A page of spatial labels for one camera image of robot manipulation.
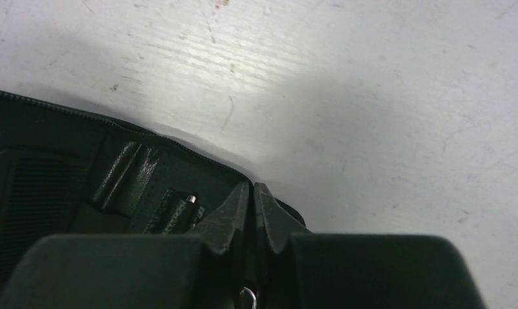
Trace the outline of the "silver thinning scissors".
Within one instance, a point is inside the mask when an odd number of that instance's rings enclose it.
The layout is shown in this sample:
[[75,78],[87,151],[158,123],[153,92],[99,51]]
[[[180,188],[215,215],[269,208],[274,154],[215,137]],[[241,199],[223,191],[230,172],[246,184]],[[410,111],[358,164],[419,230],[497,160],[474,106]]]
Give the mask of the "silver thinning scissors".
[[239,293],[241,309],[257,309],[257,296],[254,291],[246,286]]

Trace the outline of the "black zippered tool case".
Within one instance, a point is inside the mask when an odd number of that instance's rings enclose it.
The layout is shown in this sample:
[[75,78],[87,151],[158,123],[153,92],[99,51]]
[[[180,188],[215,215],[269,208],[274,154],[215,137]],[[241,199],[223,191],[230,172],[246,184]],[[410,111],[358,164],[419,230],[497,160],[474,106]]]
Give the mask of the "black zippered tool case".
[[122,120],[0,91],[5,149],[75,156],[87,173],[67,230],[38,239],[0,282],[0,308],[193,308],[204,249],[190,230],[240,182],[244,286],[258,295],[256,183],[239,171]]

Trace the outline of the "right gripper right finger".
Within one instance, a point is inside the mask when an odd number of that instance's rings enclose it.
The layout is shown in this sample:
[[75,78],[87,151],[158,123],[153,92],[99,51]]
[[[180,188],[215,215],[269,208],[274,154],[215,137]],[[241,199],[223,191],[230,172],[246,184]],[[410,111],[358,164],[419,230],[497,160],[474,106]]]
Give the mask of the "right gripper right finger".
[[264,183],[254,185],[257,298],[259,308],[298,308],[294,234],[310,231],[283,209]]

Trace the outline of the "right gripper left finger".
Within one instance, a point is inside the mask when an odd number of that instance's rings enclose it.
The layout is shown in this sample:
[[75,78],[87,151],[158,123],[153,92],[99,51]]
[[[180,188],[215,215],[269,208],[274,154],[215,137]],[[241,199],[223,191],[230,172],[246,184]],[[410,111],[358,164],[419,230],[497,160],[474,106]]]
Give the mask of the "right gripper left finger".
[[238,183],[224,202],[190,230],[203,243],[194,308],[244,308],[248,182]]

